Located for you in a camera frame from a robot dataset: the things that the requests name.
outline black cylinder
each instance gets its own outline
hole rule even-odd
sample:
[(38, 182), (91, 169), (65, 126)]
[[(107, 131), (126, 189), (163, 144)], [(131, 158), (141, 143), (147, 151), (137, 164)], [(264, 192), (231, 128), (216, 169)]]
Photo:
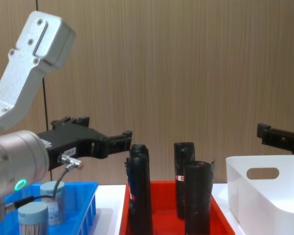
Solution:
[(143, 144), (134, 144), (126, 159), (130, 187), (129, 224), (134, 235), (152, 234), (149, 153)]
[(177, 217), (184, 219), (184, 164), (195, 161), (195, 147), (193, 142), (181, 142), (174, 144), (175, 165), (175, 197)]
[(212, 165), (194, 161), (185, 164), (185, 234), (210, 234)]

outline blue plastic crate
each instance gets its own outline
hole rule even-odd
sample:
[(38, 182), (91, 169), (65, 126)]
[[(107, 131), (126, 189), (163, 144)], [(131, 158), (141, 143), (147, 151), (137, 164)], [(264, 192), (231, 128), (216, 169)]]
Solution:
[[(28, 196), (40, 195), (40, 185), (33, 184), (6, 197), (10, 203)], [(66, 221), (49, 226), (49, 235), (87, 235), (96, 215), (96, 182), (65, 183), (64, 208)], [(19, 235), (18, 211), (9, 213), (0, 222), (0, 235)]]

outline white table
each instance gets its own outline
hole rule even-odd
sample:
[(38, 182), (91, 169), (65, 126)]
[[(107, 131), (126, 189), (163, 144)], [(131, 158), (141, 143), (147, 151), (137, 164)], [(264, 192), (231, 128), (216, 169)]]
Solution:
[[(96, 191), (96, 210), (92, 235), (118, 235), (120, 231), (125, 185), (99, 186)], [(212, 195), (236, 235), (245, 235), (229, 209), (227, 184), (214, 184)]]

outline wooden wall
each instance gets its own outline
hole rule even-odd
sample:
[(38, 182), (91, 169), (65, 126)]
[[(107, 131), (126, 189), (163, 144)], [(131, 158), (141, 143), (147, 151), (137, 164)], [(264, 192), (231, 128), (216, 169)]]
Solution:
[[(89, 115), (107, 135), (133, 130), (153, 180), (173, 179), (177, 141), (216, 160), (216, 182), (226, 181), (226, 157), (287, 153), (261, 145), (256, 127), (294, 130), (294, 0), (38, 0), (38, 9), (77, 33), (46, 79), (49, 121)], [(66, 180), (125, 183), (126, 156), (85, 158)]]

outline blue lid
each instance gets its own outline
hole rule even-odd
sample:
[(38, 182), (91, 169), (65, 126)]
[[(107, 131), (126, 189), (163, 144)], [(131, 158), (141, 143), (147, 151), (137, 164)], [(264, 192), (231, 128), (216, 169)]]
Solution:
[(44, 202), (31, 202), (18, 209), (20, 224), (48, 223), (48, 205)]
[[(53, 194), (53, 189), (56, 184), (56, 181), (49, 181), (47, 183), (44, 183), (40, 185), (40, 195), (51, 195)], [(56, 198), (63, 197), (64, 196), (64, 183), (61, 181), (59, 183)]]

